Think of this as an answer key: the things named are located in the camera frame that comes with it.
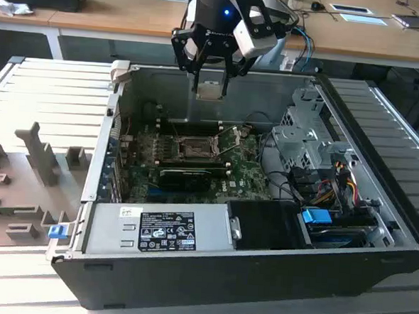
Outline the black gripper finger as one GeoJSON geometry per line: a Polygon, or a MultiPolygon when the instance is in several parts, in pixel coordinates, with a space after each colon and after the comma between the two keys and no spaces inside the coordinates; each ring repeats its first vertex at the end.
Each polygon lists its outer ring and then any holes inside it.
{"type": "Polygon", "coordinates": [[[189,29],[174,28],[171,33],[171,43],[180,70],[192,74],[192,92],[198,91],[200,70],[205,63],[207,40],[205,31],[201,25],[192,25],[189,29]],[[190,58],[186,46],[191,40],[195,46],[195,52],[190,58]]]}
{"type": "Polygon", "coordinates": [[[242,54],[237,54],[238,51],[239,45],[231,36],[210,36],[205,41],[205,62],[224,67],[221,96],[227,94],[230,79],[245,76],[253,65],[252,59],[247,60],[242,54]]]}

